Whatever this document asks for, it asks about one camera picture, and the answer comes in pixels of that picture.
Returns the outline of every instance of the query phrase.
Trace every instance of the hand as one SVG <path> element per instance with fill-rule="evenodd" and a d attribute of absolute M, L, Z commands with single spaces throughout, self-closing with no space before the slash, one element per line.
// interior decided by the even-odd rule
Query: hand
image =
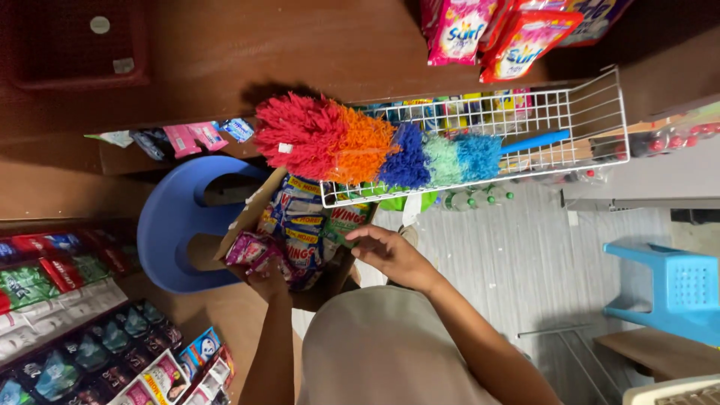
<path fill-rule="evenodd" d="M 287 283 L 285 278 L 282 277 L 282 273 L 279 269 L 280 258 L 273 257 L 270 262 L 263 267 L 262 271 L 252 272 L 249 275 L 245 274 L 245 271 L 241 268 L 232 268 L 231 270 L 235 274 L 242 274 L 245 277 L 241 277 L 243 281 L 248 283 L 250 287 L 255 290 L 267 303 L 275 299 L 285 299 L 290 302 L 290 294 L 287 289 Z"/>
<path fill-rule="evenodd" d="M 358 246 L 351 250 L 353 256 L 380 270 L 397 284 L 428 294 L 444 279 L 398 232 L 365 225 L 349 232 L 345 239 L 358 240 Z"/>

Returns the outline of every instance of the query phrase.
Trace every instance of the blue duster handle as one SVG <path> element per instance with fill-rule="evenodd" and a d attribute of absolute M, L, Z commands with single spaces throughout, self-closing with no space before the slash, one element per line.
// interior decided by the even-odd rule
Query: blue duster handle
<path fill-rule="evenodd" d="M 500 148 L 500 155 L 502 156 L 506 155 L 507 153 L 519 152 L 526 149 L 550 145 L 555 142 L 564 141 L 569 137 L 569 130 L 559 130 L 557 132 L 544 133 L 542 135 L 534 136 L 533 138 L 523 139 L 522 141 L 503 146 L 502 148 Z"/>

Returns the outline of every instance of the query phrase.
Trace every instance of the white wire basket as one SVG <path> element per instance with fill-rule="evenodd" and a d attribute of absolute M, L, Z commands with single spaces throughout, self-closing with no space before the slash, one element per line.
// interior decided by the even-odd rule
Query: white wire basket
<path fill-rule="evenodd" d="M 525 97 L 527 103 L 502 103 L 502 99 L 508 97 Z M 393 105 L 364 110 L 364 113 L 384 116 L 394 123 L 419 123 L 429 135 L 449 138 L 462 133 L 501 136 L 503 145 L 557 130 L 568 130 L 570 137 L 542 148 L 503 155 L 498 175 L 476 182 L 402 190 L 374 182 L 359 185 L 321 182 L 323 205 L 327 208 L 506 179 L 594 169 L 622 164 L 630 159 L 625 107 L 616 66 L 608 67 L 596 79 L 569 89 Z"/>

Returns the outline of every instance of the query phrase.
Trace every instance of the white floor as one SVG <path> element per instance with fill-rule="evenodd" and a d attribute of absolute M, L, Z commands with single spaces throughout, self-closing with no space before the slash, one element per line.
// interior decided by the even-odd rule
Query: white floor
<path fill-rule="evenodd" d="M 620 213 L 569 213 L 560 208 L 559 193 L 538 184 L 518 186 L 515 200 L 501 207 L 465 213 L 429 210 L 420 215 L 418 249 L 472 305 L 509 340 L 532 356 L 566 404 L 601 404 L 582 370 L 557 336 L 518 339 L 516 335 L 569 324 L 591 323 L 583 332 L 594 336 L 628 327 L 608 321 L 600 310 L 623 297 L 647 296 L 649 273 L 602 252 L 602 243 L 632 238 L 670 244 L 666 210 Z M 400 226 L 399 213 L 378 211 L 374 223 Z M 374 268 L 359 264 L 362 286 L 384 284 Z M 293 313 L 302 337 L 311 313 Z M 582 351 L 579 342 L 573 342 Z M 627 387 L 639 376 L 628 372 L 613 353 L 596 350 L 614 380 Z M 581 360 L 603 391 L 612 388 L 588 356 Z"/>

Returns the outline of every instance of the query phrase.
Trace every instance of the blue plastic stool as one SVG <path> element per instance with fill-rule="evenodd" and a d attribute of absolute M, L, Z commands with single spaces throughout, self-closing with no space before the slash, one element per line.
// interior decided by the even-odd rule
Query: blue plastic stool
<path fill-rule="evenodd" d="M 720 346 L 718 259 L 645 244 L 638 249 L 604 244 L 603 251 L 646 264 L 652 271 L 652 311 L 605 307 L 605 315 Z"/>
<path fill-rule="evenodd" d="M 240 280 L 228 270 L 201 272 L 190 264 L 187 244 L 197 233 L 223 236 L 245 203 L 207 207 L 205 187 L 223 174 L 265 180 L 269 173 L 226 156 L 188 161 L 153 190 L 138 224 L 138 254 L 149 278 L 172 293 L 194 293 Z"/>

